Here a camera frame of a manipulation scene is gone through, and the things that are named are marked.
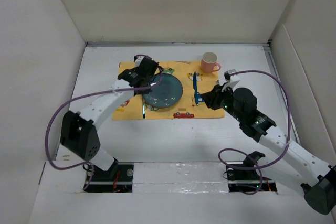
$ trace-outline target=teal plate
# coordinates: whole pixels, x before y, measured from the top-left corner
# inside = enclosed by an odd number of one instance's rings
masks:
[[[160,75],[155,76],[151,84],[156,83]],[[163,73],[160,84],[149,94],[144,94],[145,102],[153,107],[163,109],[177,103],[183,94],[183,87],[178,78],[171,74]]]

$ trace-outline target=transparent tape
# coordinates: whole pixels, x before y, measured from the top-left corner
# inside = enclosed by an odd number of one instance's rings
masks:
[[[133,193],[228,193],[220,162],[135,163]]]

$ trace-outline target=red toy car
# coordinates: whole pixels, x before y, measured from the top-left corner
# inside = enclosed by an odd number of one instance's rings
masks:
[[[194,114],[190,114],[189,112],[187,113],[174,113],[174,118],[194,118]]]
[[[127,104],[129,104],[129,102],[130,102],[130,100],[127,100],[127,101],[125,101],[122,105],[120,105],[120,106],[122,106],[122,107],[125,107],[125,106],[127,106]]]

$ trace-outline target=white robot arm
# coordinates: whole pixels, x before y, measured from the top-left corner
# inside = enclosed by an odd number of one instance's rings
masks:
[[[100,146],[97,131],[125,101],[136,94],[149,93],[150,80],[160,69],[149,57],[136,56],[134,61],[135,67],[123,71],[111,86],[110,90],[116,92],[101,95],[77,113],[68,111],[62,122],[61,144],[111,177],[118,161]]]
[[[201,94],[205,104],[213,110],[224,109],[240,122],[239,127],[247,136],[279,156],[283,155],[285,148],[288,148],[282,159],[296,173],[289,175],[280,166],[264,164],[263,159],[260,159],[261,156],[258,157],[259,168],[264,168],[265,174],[273,180],[303,195],[306,202],[317,212],[328,214],[336,205],[336,167],[315,157],[295,141],[287,142],[287,135],[276,126],[275,122],[257,110],[257,98],[249,89],[233,90],[240,81],[235,73],[236,70],[225,72],[224,85],[216,85],[212,91]],[[256,170],[254,164],[247,169]]]
[[[144,91],[134,89],[150,87],[151,78],[157,68],[160,68],[149,57],[136,57],[134,61],[135,67],[121,73],[111,86],[112,90],[119,91],[98,97],[77,113],[68,111],[62,123],[61,144],[85,161],[96,165],[111,178],[118,161],[101,148],[97,130],[123,102],[136,94],[150,92],[148,88]],[[240,81],[234,75],[235,72],[230,70],[224,74],[224,85],[216,85],[212,91],[201,94],[205,104],[213,110],[224,109],[240,122],[239,126],[247,136],[276,154],[281,155],[287,147],[283,160],[297,173],[288,174],[277,165],[265,168],[265,173],[303,195],[306,202],[319,213],[328,214],[336,205],[336,167],[313,156],[295,141],[287,142],[287,136],[275,122],[257,110],[257,99],[250,90],[238,88],[233,91]]]

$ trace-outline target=mug handle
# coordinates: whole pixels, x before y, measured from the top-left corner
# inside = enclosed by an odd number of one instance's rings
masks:
[[[220,69],[222,68],[221,64],[219,64],[219,63],[215,63],[215,66],[218,66],[218,69],[214,70],[213,72],[220,71]]]

